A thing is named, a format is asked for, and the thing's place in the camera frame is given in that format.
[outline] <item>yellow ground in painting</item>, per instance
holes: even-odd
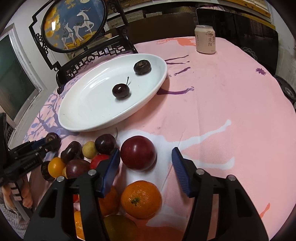
[[[90,38],[92,37],[92,35],[90,33],[84,35],[82,38],[84,38],[83,42],[80,42],[79,39],[75,39],[75,42],[77,45],[73,44],[73,43],[66,43],[66,46],[68,47],[68,49],[73,49],[73,48],[77,48],[78,46],[80,46],[81,44],[87,42]]]

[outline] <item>pink tablecloth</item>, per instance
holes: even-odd
[[[56,132],[62,138],[62,151],[73,140],[84,144],[103,133],[114,134],[115,128],[119,146],[137,134],[151,139],[158,154],[154,169],[131,173],[121,164],[115,180],[119,192],[135,180],[154,180],[161,191],[160,212],[137,222],[145,231],[140,240],[181,240],[192,200],[181,192],[171,165],[171,150],[178,146],[184,156],[211,175],[236,175],[271,239],[296,203],[296,115],[277,81],[253,58],[221,38],[216,40],[214,55],[196,52],[192,37],[140,43],[136,48],[139,53],[158,55],[168,64],[164,84],[146,106],[97,132],[63,129],[57,118],[62,98],[99,60],[70,81],[62,95],[55,92],[49,97],[25,141]],[[49,184],[39,169],[32,172],[30,181],[37,205]]]

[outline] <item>painting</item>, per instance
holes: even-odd
[[[106,18],[104,0],[61,0],[45,14],[42,35],[49,48],[67,52],[82,47],[95,36]]]

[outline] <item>white wall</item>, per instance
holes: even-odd
[[[271,6],[276,31],[279,33],[279,57],[276,74],[284,78],[296,90],[295,40],[287,25]]]
[[[57,87],[55,79],[56,72],[54,70],[50,70],[44,61],[29,31],[29,25],[33,22],[32,15],[38,11],[39,8],[41,8],[47,1],[48,0],[27,0],[17,10],[7,26],[14,23],[17,35],[20,39],[25,54],[27,55],[40,80],[48,89],[49,93],[51,93]],[[47,9],[43,10],[37,16],[38,22],[34,26],[36,33],[40,33],[40,25]],[[57,59],[61,65],[68,61],[67,56],[61,53],[50,53],[50,58]]]

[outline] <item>beverage can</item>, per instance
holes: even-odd
[[[197,25],[194,32],[198,52],[207,54],[216,52],[216,35],[212,26]]]

